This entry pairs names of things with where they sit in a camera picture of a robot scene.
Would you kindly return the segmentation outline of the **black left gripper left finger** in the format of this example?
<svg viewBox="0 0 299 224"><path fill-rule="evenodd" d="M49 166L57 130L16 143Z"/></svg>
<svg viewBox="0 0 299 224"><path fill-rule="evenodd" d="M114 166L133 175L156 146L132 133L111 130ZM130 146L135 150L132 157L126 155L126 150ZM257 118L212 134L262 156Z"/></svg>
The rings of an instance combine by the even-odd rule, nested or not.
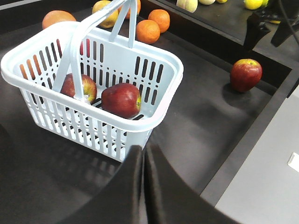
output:
<svg viewBox="0 0 299 224"><path fill-rule="evenodd" d="M138 224L143 156L132 146L112 179L92 200L60 224Z"/></svg>

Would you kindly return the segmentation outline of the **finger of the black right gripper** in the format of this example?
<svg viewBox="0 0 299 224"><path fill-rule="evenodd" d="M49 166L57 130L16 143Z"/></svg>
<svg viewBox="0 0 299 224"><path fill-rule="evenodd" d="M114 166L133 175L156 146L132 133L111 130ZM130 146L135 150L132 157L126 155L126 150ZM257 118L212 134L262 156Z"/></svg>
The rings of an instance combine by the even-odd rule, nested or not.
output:
<svg viewBox="0 0 299 224"><path fill-rule="evenodd" d="M270 30L266 26L266 22L256 13L253 13L247 18L246 25L244 48L246 50L252 50Z"/></svg>

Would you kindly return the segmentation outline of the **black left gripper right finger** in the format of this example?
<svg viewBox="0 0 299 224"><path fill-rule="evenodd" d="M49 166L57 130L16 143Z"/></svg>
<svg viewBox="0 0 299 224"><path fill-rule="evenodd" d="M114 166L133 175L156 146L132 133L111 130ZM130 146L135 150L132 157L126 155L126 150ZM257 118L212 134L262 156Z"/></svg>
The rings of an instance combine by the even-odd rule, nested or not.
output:
<svg viewBox="0 0 299 224"><path fill-rule="evenodd" d="M236 223L192 190L154 144L145 148L144 194L150 224Z"/></svg>

